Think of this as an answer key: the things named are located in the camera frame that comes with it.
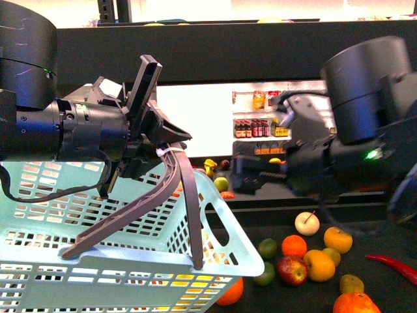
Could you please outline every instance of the zip tie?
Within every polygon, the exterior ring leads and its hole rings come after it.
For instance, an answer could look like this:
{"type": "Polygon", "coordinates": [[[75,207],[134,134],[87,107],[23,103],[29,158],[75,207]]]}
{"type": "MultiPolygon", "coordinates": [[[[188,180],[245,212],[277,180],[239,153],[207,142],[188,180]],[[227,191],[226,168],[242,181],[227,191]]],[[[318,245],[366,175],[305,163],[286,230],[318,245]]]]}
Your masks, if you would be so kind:
{"type": "Polygon", "coordinates": [[[156,150],[156,155],[158,155],[158,157],[162,157],[164,154],[166,154],[169,151],[180,151],[180,152],[184,152],[183,149],[176,148],[176,147],[170,147],[170,148],[167,148],[165,150],[157,149],[156,150]]]}

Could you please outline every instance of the cable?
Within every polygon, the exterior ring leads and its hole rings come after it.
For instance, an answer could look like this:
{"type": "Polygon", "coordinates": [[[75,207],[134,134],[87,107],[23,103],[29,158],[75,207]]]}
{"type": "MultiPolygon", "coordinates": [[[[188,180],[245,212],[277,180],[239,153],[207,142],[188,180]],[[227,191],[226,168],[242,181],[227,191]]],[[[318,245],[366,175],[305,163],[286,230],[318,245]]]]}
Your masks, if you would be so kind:
{"type": "Polygon", "coordinates": [[[107,154],[105,154],[105,152],[99,150],[97,158],[99,158],[100,160],[102,160],[104,162],[104,166],[106,169],[106,174],[103,176],[103,178],[101,180],[99,180],[99,182],[93,186],[78,186],[78,187],[71,187],[68,189],[64,189],[58,192],[52,192],[51,194],[48,194],[47,196],[44,197],[40,197],[40,198],[17,198],[14,197],[11,193],[10,193],[10,175],[7,172],[7,170],[0,164],[0,181],[1,181],[1,188],[3,189],[3,192],[5,194],[5,196],[7,198],[9,198],[12,201],[16,201],[16,202],[22,202],[22,203],[38,203],[38,202],[45,202],[45,201],[50,201],[50,200],[54,200],[63,196],[67,196],[69,194],[75,194],[77,192],[83,192],[86,190],[90,190],[93,188],[97,188],[100,185],[104,184],[105,182],[107,182],[107,180],[110,178],[111,175],[111,160],[110,158],[107,156],[107,154]]]}
{"type": "Polygon", "coordinates": [[[274,101],[276,101],[276,99],[278,100],[278,102],[276,104],[283,104],[285,100],[287,100],[288,98],[291,98],[292,96],[295,95],[317,95],[317,96],[322,96],[322,97],[328,97],[328,93],[326,91],[317,91],[317,90],[294,90],[294,91],[284,91],[282,94],[273,97],[272,99],[274,99],[274,101]]]}

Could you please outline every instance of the basket handle hole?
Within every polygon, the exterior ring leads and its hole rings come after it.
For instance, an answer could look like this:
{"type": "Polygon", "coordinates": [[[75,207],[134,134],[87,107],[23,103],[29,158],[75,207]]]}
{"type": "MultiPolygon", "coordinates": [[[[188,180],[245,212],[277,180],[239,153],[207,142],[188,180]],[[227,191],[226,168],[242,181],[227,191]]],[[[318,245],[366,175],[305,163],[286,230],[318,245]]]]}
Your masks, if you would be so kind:
{"type": "Polygon", "coordinates": [[[229,243],[230,236],[224,226],[222,220],[218,216],[213,204],[208,203],[204,209],[206,214],[208,226],[216,234],[216,239],[222,246],[226,246],[229,243]]]}

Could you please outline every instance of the robotic arm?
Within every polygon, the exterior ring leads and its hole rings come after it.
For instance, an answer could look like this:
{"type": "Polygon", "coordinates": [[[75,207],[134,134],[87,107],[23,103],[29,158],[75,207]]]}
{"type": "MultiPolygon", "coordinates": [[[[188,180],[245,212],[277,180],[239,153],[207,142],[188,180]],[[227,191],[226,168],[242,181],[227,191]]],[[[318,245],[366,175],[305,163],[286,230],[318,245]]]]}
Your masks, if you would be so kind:
{"type": "Polygon", "coordinates": [[[256,186],[277,173],[296,196],[335,202],[346,192],[395,190],[389,205],[397,221],[417,214],[417,73],[405,43],[382,37],[337,54],[321,72],[328,93],[295,91],[273,101],[292,130],[286,163],[257,165],[238,156],[235,176],[256,186]],[[315,111],[315,97],[329,97],[337,134],[315,111]]]}
{"type": "Polygon", "coordinates": [[[191,139],[152,105],[162,69],[142,55],[132,90],[100,77],[86,102],[56,98],[56,28],[45,18],[0,1],[0,161],[88,162],[106,170],[95,186],[37,199],[15,198],[0,168],[5,194],[16,201],[48,201],[88,188],[106,198],[116,177],[138,179],[161,162],[156,149],[191,139]]]}

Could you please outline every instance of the red apple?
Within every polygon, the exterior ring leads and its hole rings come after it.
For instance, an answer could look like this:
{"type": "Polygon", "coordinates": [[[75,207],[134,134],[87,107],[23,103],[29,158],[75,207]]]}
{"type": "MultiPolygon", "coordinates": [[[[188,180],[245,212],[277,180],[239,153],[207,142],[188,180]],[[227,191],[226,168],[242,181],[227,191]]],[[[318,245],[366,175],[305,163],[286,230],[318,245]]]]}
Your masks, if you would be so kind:
{"type": "Polygon", "coordinates": [[[290,286],[299,286],[307,281],[307,265],[296,256],[282,257],[277,269],[281,279],[290,286]]]}

